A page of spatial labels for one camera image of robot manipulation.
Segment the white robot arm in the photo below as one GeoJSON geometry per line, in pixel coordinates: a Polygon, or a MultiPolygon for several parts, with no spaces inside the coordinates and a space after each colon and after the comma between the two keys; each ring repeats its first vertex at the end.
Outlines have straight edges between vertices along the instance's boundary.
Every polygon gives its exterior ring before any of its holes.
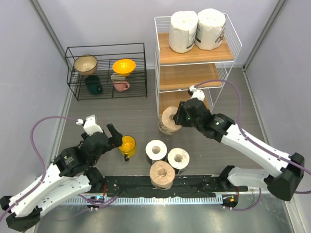
{"type": "Polygon", "coordinates": [[[203,103],[205,95],[202,90],[191,86],[189,93],[192,97],[186,102],[180,102],[178,111],[173,117],[175,123],[183,127],[194,127],[205,137],[233,147],[263,167],[263,169],[244,169],[227,166],[222,172],[227,181],[234,186],[267,188],[277,198],[291,200],[304,172],[280,158],[304,166],[304,157],[298,153],[289,155],[281,152],[243,130],[247,138],[260,147],[272,151],[278,157],[271,156],[247,140],[232,119],[223,114],[211,114],[203,103]]]}
{"type": "Polygon", "coordinates": [[[4,196],[0,199],[3,210],[10,210],[6,221],[8,227],[23,232],[40,220],[51,209],[64,201],[85,192],[96,192],[102,186],[104,179],[96,164],[100,156],[115,147],[122,145],[122,134],[118,133],[112,124],[108,124],[112,137],[108,138],[102,128],[96,124],[94,115],[79,119],[77,125],[83,125],[85,133],[78,146],[64,149],[48,167],[45,178],[37,178],[30,186],[15,196],[4,196]],[[38,182],[41,185],[21,202],[17,200],[34,188],[38,182]]]}

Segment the yellow bowl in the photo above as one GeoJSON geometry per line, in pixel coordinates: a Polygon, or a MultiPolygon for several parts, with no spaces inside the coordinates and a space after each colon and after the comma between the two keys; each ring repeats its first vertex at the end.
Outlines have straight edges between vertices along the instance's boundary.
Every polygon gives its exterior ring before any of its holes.
{"type": "Polygon", "coordinates": [[[127,77],[129,76],[136,67],[136,63],[130,59],[122,59],[115,62],[112,66],[114,72],[127,77]]]}

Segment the yellow mug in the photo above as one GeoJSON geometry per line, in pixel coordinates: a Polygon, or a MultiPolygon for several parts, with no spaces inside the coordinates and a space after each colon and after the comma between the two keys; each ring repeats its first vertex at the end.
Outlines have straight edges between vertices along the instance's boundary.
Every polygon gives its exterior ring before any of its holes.
{"type": "Polygon", "coordinates": [[[136,141],[131,136],[122,137],[122,146],[119,147],[120,152],[124,155],[124,160],[128,161],[129,158],[136,154],[136,141]]]}

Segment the gold bowl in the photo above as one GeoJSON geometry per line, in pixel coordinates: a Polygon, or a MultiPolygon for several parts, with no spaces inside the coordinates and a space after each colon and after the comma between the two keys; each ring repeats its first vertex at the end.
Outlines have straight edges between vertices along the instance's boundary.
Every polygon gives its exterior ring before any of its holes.
{"type": "Polygon", "coordinates": [[[73,66],[81,75],[92,75],[97,70],[97,59],[89,54],[82,55],[74,61],[73,66]]]}

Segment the white toilet paper roll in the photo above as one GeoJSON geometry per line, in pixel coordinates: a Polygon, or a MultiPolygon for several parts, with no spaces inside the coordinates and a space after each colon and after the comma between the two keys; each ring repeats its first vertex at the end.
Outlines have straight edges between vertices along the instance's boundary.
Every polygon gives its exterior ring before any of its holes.
{"type": "Polygon", "coordinates": [[[169,164],[174,168],[176,174],[180,174],[189,164],[189,154],[181,148],[172,149],[167,156],[169,164]]]}
{"type": "Polygon", "coordinates": [[[178,11],[171,17],[169,44],[172,50],[185,53],[193,48],[198,15],[194,11],[178,11]]]}
{"type": "Polygon", "coordinates": [[[159,160],[165,161],[166,153],[166,145],[160,140],[152,140],[146,146],[147,160],[150,164],[154,164],[159,160]]]}
{"type": "Polygon", "coordinates": [[[225,15],[215,9],[205,9],[198,14],[199,23],[195,44],[202,50],[219,47],[225,33],[225,15]]]}

